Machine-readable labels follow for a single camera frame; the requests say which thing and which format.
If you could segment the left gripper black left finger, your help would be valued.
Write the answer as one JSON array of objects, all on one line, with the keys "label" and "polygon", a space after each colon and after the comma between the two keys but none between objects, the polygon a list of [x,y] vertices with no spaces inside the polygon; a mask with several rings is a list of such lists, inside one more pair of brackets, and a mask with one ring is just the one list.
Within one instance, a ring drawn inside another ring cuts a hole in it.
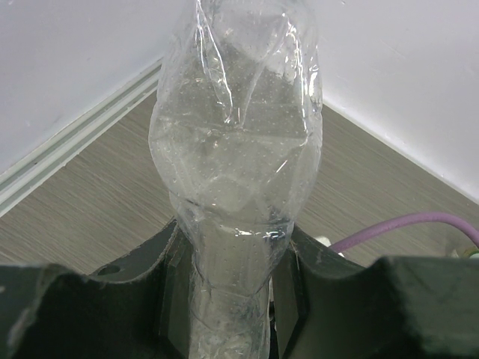
[{"label": "left gripper black left finger", "polygon": [[80,274],[1,266],[3,358],[186,358],[191,247],[175,220],[128,254]]}]

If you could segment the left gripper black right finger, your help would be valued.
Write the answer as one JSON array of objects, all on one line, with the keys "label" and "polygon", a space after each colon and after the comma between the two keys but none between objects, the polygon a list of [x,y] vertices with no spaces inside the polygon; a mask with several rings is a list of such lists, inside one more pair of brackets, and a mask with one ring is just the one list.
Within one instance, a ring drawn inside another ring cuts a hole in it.
[{"label": "left gripper black right finger", "polygon": [[478,262],[350,262],[299,228],[272,273],[272,358],[476,358]]}]

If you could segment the clear plastic bottle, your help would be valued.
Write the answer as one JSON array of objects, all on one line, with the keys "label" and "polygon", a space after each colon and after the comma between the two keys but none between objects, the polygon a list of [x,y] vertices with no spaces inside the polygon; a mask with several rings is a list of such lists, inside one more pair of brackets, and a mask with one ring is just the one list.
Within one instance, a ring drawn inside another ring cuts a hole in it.
[{"label": "clear plastic bottle", "polygon": [[317,179],[307,1],[189,1],[162,62],[153,162],[192,243],[190,358],[267,358],[269,279]]}]

